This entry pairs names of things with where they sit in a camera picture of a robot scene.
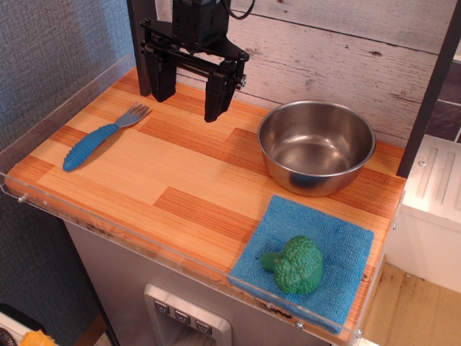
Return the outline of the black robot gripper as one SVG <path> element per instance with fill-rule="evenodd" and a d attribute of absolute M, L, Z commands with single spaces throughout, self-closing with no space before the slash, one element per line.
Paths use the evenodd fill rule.
<path fill-rule="evenodd" d="M 163 102 L 176 92 L 176 70 L 208 77 L 205 121 L 228 111 L 235 89 L 245 86 L 249 54 L 228 38 L 230 18 L 237 18 L 229 1 L 174 1 L 170 28 L 142 26 L 160 35 L 152 38 L 144 56 L 151 93 Z"/>

